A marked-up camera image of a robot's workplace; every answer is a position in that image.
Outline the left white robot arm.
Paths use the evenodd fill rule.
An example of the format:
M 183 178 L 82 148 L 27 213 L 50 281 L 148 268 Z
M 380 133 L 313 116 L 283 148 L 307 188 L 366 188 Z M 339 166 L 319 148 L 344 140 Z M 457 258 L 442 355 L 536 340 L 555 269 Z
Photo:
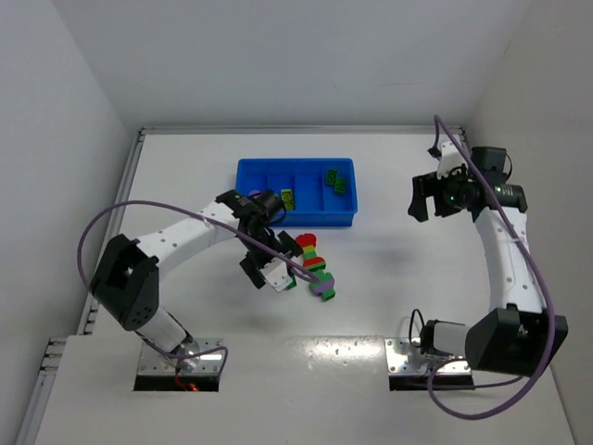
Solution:
M 238 238 L 246 247 L 240 267 L 257 288 L 281 292 L 293 283 L 302 247 L 287 232 L 275 234 L 284 209 L 271 190 L 244 196 L 231 189 L 196 214 L 153 234 L 110 239 L 90 282 L 93 297 L 126 331 L 170 360 L 201 356 L 189 332 L 160 303 L 160 282 L 175 268 L 219 243 Z

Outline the dark green lego brick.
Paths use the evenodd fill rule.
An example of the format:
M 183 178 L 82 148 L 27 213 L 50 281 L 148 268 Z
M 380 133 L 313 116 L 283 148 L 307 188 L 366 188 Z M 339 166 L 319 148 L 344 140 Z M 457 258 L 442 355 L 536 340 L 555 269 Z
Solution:
M 324 175 L 324 183 L 328 186 L 335 186 L 338 175 L 337 169 L 327 169 Z

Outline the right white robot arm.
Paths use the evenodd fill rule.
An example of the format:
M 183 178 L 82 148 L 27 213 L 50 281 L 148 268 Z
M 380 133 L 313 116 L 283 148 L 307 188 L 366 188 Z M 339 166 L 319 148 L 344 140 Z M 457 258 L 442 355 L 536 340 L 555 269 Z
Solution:
M 430 320 L 420 333 L 425 355 L 462 357 L 470 367 L 505 375 L 531 376 L 542 359 L 548 333 L 558 350 L 568 334 L 565 317 L 549 325 L 545 300 L 521 250 L 526 239 L 527 201 L 524 190 L 509 184 L 508 157 L 503 148 L 479 146 L 471 153 L 471 172 L 452 143 L 429 150 L 438 161 L 435 172 L 412 179 L 408 214 L 428 219 L 427 198 L 435 216 L 471 213 L 482 240 L 490 286 L 488 314 L 472 326 Z

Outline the rounded green lego brick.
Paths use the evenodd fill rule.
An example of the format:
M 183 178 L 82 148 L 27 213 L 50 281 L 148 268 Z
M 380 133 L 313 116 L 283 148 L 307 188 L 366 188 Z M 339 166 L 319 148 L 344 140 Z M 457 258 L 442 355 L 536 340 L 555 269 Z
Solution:
M 335 180 L 334 192 L 340 196 L 343 196 L 347 192 L 347 180 L 345 178 L 337 178 Z

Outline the small lime lego brick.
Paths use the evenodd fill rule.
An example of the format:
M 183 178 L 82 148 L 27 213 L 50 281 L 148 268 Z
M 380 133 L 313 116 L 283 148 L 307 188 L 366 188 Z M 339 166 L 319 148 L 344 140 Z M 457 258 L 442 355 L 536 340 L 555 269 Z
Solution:
M 287 211 L 292 211 L 295 209 L 295 200 L 293 190 L 290 188 L 285 188 L 281 190 L 281 198 L 284 203 L 284 206 Z

